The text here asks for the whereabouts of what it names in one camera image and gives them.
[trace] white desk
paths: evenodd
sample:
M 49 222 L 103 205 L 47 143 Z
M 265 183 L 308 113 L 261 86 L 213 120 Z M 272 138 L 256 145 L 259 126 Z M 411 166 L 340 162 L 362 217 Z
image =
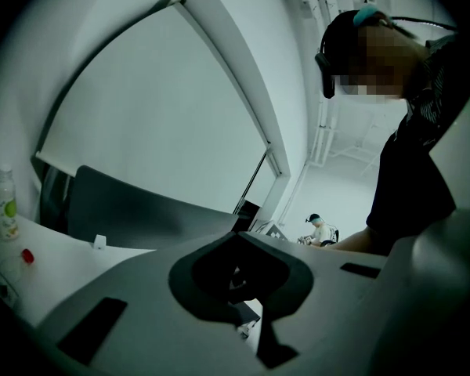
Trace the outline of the white desk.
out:
M 20 256 L 27 248 L 34 263 L 25 266 L 19 280 L 9 280 L 19 295 L 13 307 L 16 315 L 37 327 L 47 314 L 79 288 L 118 263 L 153 250 L 106 246 L 75 240 L 39 224 L 17 217 L 20 236 L 4 241 L 0 237 L 0 266 L 8 258 Z

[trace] red cap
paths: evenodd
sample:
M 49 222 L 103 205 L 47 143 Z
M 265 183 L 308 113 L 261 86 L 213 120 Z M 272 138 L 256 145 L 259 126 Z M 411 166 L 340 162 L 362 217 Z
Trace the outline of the red cap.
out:
M 21 257 L 28 265 L 34 262 L 34 256 L 29 249 L 23 249 Z

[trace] chair backrest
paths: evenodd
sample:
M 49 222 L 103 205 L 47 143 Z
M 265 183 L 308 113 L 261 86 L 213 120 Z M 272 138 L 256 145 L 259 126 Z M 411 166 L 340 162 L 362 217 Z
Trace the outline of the chair backrest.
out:
M 122 248 L 158 249 L 228 233 L 237 216 L 163 197 L 81 166 L 74 179 L 68 234 Z

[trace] black t-shirt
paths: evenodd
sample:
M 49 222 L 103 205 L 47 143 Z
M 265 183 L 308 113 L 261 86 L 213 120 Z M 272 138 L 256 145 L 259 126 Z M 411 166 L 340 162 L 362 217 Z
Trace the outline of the black t-shirt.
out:
M 378 185 L 367 225 L 383 241 L 419 234 L 447 217 L 454 200 L 428 155 L 470 95 L 456 37 L 427 42 L 424 69 L 432 87 L 407 102 L 408 113 L 380 156 Z

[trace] person in background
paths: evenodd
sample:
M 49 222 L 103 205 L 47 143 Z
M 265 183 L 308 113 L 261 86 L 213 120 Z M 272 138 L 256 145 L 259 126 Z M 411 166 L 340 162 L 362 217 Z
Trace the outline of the person in background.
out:
M 326 224 L 326 222 L 317 213 L 310 215 L 306 222 L 312 223 L 312 225 L 315 227 L 315 231 L 313 231 L 313 234 L 310 236 L 311 245 L 325 247 L 337 242 L 335 230 Z
M 428 153 L 470 96 L 470 48 L 462 43 L 453 34 L 420 45 L 373 6 L 341 13 L 327 27 L 324 56 L 347 93 L 407 101 L 407 115 L 381 153 L 367 228 L 331 249 L 387 255 L 397 240 L 455 209 Z M 410 221 L 401 221 L 408 213 Z

